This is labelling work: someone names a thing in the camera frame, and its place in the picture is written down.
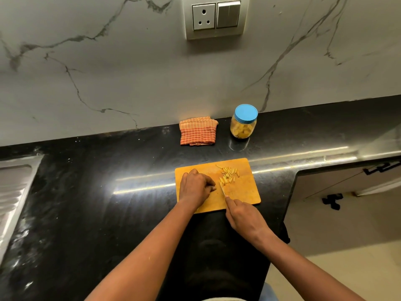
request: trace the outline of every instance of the wooden chopping board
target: wooden chopping board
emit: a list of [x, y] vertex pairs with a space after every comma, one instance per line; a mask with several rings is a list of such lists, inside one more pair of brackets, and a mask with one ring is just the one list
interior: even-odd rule
[[175, 169], [177, 202], [180, 196], [180, 184], [183, 174], [185, 172], [190, 172], [192, 169], [197, 169], [199, 173], [204, 173], [210, 176], [216, 182], [216, 190], [210, 194], [203, 205], [199, 207], [195, 213], [226, 209], [227, 205], [225, 202], [225, 197], [219, 184], [219, 177], [222, 177], [223, 174], [221, 173], [222, 170], [216, 165], [219, 167], [238, 169], [239, 171], [239, 177], [235, 175], [235, 182], [228, 183], [223, 187], [227, 196], [231, 197], [232, 199], [239, 199], [252, 205], [260, 203], [261, 200], [256, 187], [255, 179], [253, 178], [251, 166], [246, 158], [210, 162], [208, 164], [200, 164]]

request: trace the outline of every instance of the person's left arm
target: person's left arm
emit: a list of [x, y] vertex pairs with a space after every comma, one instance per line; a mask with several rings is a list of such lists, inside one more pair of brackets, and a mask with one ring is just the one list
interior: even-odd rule
[[214, 181], [196, 169], [185, 173], [179, 202], [86, 301], [154, 301], [189, 220], [215, 189]]

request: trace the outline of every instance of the jar with blue lid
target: jar with blue lid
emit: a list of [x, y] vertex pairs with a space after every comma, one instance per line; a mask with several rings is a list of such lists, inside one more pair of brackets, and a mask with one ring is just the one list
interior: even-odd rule
[[231, 118], [230, 130], [233, 136], [239, 139], [245, 139], [251, 136], [256, 126], [256, 117], [258, 110], [250, 104], [239, 105]]

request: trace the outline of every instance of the kitchen towel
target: kitchen towel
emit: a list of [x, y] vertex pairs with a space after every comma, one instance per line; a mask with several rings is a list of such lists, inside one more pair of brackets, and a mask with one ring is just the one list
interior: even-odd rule
[[181, 145], [204, 146], [216, 142], [217, 120], [210, 116], [180, 121]]

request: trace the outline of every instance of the white marble backsplash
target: white marble backsplash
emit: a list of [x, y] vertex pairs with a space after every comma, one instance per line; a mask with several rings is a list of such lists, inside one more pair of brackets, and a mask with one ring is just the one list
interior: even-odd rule
[[250, 0], [186, 41], [181, 0], [2, 0], [0, 146], [401, 93], [401, 0]]

